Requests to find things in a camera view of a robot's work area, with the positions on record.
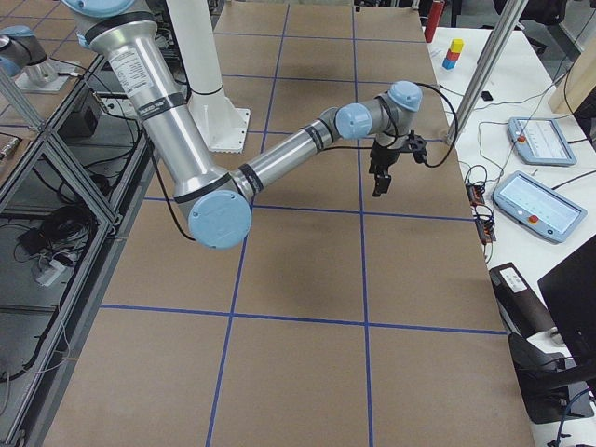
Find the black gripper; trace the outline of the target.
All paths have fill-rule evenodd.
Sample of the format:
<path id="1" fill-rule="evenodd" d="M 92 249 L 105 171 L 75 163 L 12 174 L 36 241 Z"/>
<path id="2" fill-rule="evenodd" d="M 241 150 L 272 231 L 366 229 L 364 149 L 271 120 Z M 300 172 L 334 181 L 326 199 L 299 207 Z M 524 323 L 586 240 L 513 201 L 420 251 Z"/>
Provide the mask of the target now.
<path id="1" fill-rule="evenodd" d="M 374 177 L 373 197 L 380 197 L 388 192 L 392 181 L 389 168 L 398 161 L 400 153 L 400 149 L 392 149 L 379 142 L 372 144 L 369 173 Z"/>

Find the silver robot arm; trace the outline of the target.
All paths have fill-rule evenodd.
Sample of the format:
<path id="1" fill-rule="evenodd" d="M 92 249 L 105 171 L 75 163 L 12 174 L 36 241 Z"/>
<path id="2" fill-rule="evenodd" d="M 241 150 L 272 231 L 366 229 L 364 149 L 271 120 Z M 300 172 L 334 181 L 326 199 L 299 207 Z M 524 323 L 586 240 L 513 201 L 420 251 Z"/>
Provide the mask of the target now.
<path id="1" fill-rule="evenodd" d="M 272 149 L 236 170 L 218 166 L 212 154 L 239 151 L 250 111 L 224 93 L 209 7 L 204 1 L 171 1 L 188 89 L 181 91 L 156 43 L 157 25 L 143 1 L 71 1 L 80 42 L 102 55 L 175 182 L 174 199 L 194 240 L 224 250 L 251 229 L 252 197 L 310 157 L 341 140 L 373 136 L 374 193 L 390 185 L 389 167 L 417 142 L 413 119 L 421 89 L 394 83 L 367 102 L 324 111 Z"/>

